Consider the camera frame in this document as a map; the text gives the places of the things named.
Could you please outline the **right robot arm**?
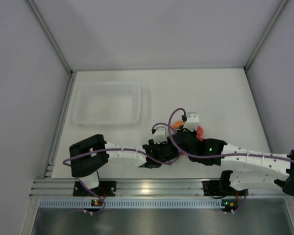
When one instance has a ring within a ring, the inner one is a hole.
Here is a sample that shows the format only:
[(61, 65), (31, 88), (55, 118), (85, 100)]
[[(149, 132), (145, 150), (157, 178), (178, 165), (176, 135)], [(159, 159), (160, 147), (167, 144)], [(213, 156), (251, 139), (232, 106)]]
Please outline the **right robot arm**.
[(190, 161), (220, 166), (219, 189), (224, 194), (268, 188), (294, 196), (294, 150), (288, 154), (255, 152), (223, 140), (199, 140), (194, 131), (187, 129), (179, 130), (170, 140)]

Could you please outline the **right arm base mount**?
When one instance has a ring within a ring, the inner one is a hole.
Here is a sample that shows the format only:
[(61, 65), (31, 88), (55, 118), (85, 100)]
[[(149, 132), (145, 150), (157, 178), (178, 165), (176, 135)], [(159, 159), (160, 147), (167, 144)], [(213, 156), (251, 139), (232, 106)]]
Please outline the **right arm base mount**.
[(219, 186), (219, 180), (209, 180), (209, 181), (203, 181), (202, 182), (203, 191), (205, 196), (223, 196), (220, 186)]

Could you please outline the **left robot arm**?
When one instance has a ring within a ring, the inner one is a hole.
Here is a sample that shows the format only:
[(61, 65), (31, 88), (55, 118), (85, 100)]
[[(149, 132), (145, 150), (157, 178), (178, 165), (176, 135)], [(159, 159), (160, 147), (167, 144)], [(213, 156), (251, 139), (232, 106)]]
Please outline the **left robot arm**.
[(154, 144), (152, 140), (138, 148), (121, 147), (96, 134), (69, 147), (70, 158), (63, 161), (71, 168), (71, 176), (78, 178), (89, 195), (100, 192), (98, 170), (106, 164), (122, 163), (154, 169), (177, 161), (179, 151), (170, 141)]

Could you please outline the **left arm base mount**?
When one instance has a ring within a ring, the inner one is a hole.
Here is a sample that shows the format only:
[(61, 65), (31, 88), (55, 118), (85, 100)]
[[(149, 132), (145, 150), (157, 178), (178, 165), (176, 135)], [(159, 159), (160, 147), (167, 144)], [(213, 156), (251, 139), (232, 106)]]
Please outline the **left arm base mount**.
[[(116, 186), (116, 181), (100, 181), (99, 186), (97, 188), (91, 189), (91, 191), (100, 197), (114, 197), (116, 192)], [(73, 196), (90, 197), (93, 195), (82, 186), (80, 181), (75, 181), (73, 188)]]

